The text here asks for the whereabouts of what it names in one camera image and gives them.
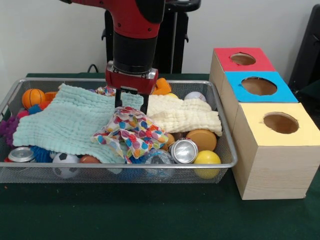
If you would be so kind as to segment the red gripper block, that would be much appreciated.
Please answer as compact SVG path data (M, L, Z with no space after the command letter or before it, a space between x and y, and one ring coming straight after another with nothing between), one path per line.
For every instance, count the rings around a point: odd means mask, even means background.
M115 108L123 106L122 90L134 91L143 97L140 111L147 114L149 95L153 93L158 79L157 69L151 68L144 74L127 74L115 68L113 61L110 60L106 65L105 79L109 87L116 89Z

